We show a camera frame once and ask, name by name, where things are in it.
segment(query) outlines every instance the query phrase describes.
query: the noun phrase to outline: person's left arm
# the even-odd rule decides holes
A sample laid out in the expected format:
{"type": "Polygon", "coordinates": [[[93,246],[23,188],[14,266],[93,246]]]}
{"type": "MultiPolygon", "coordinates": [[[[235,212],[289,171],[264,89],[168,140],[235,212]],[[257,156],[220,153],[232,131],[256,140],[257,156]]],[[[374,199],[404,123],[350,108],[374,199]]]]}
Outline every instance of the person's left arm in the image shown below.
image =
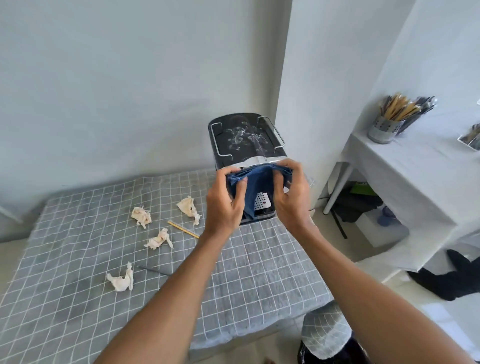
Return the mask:
{"type": "Polygon", "coordinates": [[[103,363],[183,363],[190,347],[205,286],[225,242],[239,227],[247,181],[237,184],[232,202],[223,168],[207,195],[205,231],[194,251],[158,293],[114,337],[95,361],[103,363]]]}

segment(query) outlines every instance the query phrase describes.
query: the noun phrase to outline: white crumpled tissue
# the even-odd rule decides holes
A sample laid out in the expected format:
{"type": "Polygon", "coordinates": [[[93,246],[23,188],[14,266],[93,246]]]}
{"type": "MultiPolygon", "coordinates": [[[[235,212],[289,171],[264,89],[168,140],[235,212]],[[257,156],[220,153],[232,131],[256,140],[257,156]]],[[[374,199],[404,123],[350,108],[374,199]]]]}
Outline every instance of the white crumpled tissue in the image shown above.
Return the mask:
{"type": "Polygon", "coordinates": [[[158,236],[156,238],[148,239],[148,243],[144,245],[145,248],[152,248],[155,250],[163,242],[167,242],[170,245],[170,248],[173,249],[172,241],[170,240],[170,235],[168,234],[168,229],[161,229],[158,232],[158,236]]]}
{"type": "Polygon", "coordinates": [[[143,207],[135,207],[132,211],[132,217],[137,220],[137,226],[142,225],[144,229],[147,228],[145,225],[152,222],[150,211],[144,210],[143,207]]]}
{"type": "Polygon", "coordinates": [[[108,273],[107,279],[113,285],[113,288],[115,288],[115,292],[123,292],[126,291],[127,288],[133,290],[132,264],[130,262],[127,263],[127,273],[125,274],[125,278],[112,277],[112,275],[108,273]]]}
{"type": "Polygon", "coordinates": [[[177,206],[179,209],[188,217],[190,218],[195,218],[195,221],[193,222],[194,225],[200,224],[200,218],[202,215],[199,215],[197,212],[197,209],[193,205],[193,198],[191,196],[188,196],[187,198],[184,198],[180,202],[177,203],[177,206]]]}

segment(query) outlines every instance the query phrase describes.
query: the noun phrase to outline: yellow pencil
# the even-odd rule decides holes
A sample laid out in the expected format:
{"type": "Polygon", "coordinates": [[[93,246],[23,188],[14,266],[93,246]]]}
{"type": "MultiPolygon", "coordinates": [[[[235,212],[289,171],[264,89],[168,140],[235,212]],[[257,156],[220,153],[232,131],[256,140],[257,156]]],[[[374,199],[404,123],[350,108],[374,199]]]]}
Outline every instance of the yellow pencil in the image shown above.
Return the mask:
{"type": "Polygon", "coordinates": [[[190,230],[184,229],[182,226],[177,225],[176,223],[171,222],[171,221],[168,221],[168,223],[169,223],[171,226],[173,226],[173,227],[175,227],[175,228],[177,228],[177,229],[179,229],[179,230],[182,230],[183,232],[185,232],[185,233],[193,236],[194,238],[200,239],[200,236],[198,236],[197,234],[194,234],[194,233],[191,232],[190,230]]]}

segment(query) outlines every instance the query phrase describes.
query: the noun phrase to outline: person's left hand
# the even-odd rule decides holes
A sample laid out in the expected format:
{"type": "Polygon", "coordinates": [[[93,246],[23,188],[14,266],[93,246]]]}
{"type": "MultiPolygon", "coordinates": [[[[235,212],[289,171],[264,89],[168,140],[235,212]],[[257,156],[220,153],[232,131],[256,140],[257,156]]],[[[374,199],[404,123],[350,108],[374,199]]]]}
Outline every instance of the person's left hand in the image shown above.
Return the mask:
{"type": "Polygon", "coordinates": [[[237,194],[232,201],[227,190],[226,175],[240,169],[225,167],[216,172],[216,180],[207,194],[207,219],[205,233],[228,238],[240,226],[245,208],[247,178],[237,183],[237,194]]]}

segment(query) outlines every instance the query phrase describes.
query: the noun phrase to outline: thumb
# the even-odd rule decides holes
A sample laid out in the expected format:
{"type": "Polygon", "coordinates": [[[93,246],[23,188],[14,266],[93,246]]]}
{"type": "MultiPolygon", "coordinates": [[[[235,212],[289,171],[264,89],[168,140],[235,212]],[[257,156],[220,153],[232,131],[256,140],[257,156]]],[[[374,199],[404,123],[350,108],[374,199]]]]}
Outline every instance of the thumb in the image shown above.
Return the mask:
{"type": "Polygon", "coordinates": [[[273,171],[273,187],[274,187],[274,198],[279,198],[284,195],[283,192],[283,174],[280,171],[273,171]]]}
{"type": "Polygon", "coordinates": [[[233,201],[233,208],[245,208],[245,194],[247,193],[247,181],[248,177],[237,182],[237,194],[235,195],[235,201],[233,201]]]}

